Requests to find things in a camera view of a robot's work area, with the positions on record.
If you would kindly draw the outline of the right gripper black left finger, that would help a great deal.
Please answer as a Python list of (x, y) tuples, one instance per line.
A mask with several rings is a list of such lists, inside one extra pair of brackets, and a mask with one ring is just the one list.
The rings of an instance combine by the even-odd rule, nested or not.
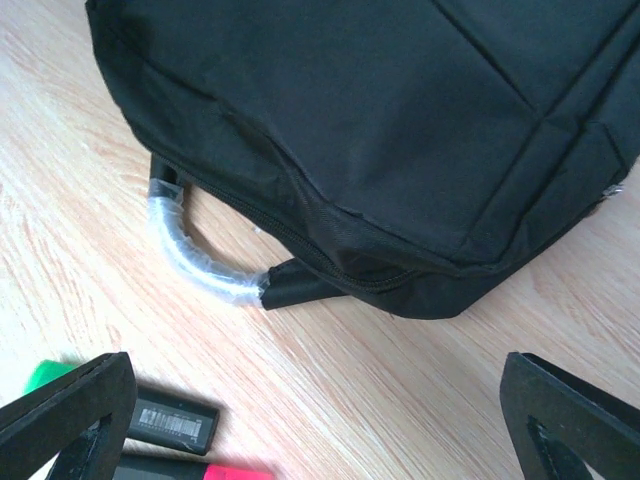
[(111, 479), (137, 399), (129, 355), (108, 353), (1, 408), (1, 477)]

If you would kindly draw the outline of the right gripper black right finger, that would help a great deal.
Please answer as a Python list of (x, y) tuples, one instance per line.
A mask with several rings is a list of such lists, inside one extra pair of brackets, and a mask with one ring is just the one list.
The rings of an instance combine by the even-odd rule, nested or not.
[(532, 353), (508, 354), (502, 414), (526, 479), (639, 477), (639, 410)]

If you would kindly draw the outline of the pink highlighter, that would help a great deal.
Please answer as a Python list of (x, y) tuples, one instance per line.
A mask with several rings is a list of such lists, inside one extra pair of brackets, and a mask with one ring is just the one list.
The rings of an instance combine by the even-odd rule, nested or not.
[(269, 472), (178, 460), (122, 454), (114, 480), (272, 480)]

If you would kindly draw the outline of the green highlighter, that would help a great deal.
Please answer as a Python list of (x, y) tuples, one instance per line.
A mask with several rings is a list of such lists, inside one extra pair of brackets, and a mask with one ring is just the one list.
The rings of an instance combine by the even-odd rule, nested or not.
[[(49, 360), (40, 363), (29, 378), (28, 390), (18, 399), (79, 366)], [(218, 408), (136, 384), (137, 399), (126, 438), (198, 456), (210, 451), (220, 418)]]

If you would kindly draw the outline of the black student bag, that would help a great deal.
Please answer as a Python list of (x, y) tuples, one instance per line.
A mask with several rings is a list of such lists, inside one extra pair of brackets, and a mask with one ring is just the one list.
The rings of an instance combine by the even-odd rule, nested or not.
[(451, 318), (639, 155), (635, 1), (90, 1), (153, 236), (274, 309)]

